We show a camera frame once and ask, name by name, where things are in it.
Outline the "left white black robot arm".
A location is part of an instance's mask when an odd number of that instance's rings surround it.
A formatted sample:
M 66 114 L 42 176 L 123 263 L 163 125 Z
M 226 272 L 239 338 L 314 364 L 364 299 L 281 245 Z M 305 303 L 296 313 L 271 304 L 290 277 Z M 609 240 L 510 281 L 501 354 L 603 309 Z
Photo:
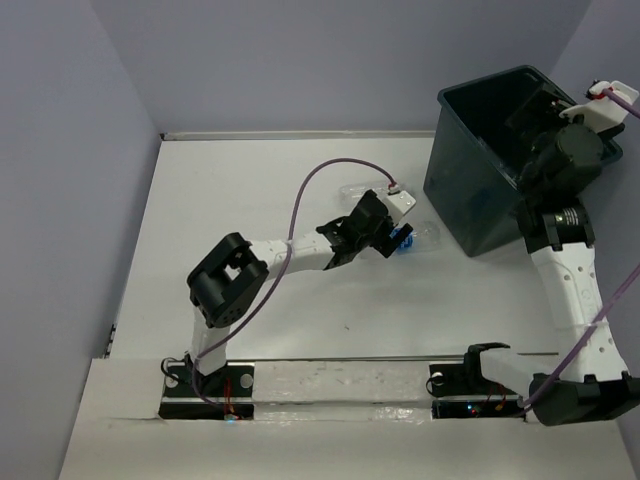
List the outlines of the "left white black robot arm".
M 249 241 L 238 232 L 226 235 L 187 276 L 194 328 L 186 381 L 194 393 L 204 397 L 219 388 L 231 326 L 257 314 L 251 305 L 266 283 L 271 286 L 260 305 L 287 274 L 332 270 L 368 248 L 390 257 L 412 232 L 402 220 L 415 205 L 397 187 L 382 196 L 368 190 L 350 214 L 297 238 Z

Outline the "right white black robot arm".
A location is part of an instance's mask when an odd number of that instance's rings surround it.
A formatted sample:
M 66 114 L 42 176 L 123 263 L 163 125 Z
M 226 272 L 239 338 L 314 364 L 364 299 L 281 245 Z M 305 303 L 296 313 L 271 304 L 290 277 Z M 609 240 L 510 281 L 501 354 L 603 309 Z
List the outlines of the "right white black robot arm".
M 639 380 L 613 339 L 607 315 L 638 278 L 637 270 L 614 295 L 601 298 L 595 269 L 595 234 L 582 191 L 602 172 L 605 143 L 628 115 L 637 116 L 638 90 L 621 81 L 596 81 L 584 104 L 536 100 L 536 119 L 516 132 L 529 152 L 516 178 L 524 199 L 518 228 L 542 280 L 562 357 L 553 370 L 504 343 L 469 346 L 462 384 L 482 392 L 501 385 L 519 396 L 523 414 L 545 426 L 615 419 L 639 404 Z

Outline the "clear bottle blue label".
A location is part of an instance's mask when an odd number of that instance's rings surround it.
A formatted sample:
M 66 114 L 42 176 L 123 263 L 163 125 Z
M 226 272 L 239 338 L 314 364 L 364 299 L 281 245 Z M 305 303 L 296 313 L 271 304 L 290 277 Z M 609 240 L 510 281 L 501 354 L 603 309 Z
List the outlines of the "clear bottle blue label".
M 423 221 L 413 225 L 412 232 L 396 248 L 395 255 L 433 252 L 441 248 L 441 231 L 432 221 Z

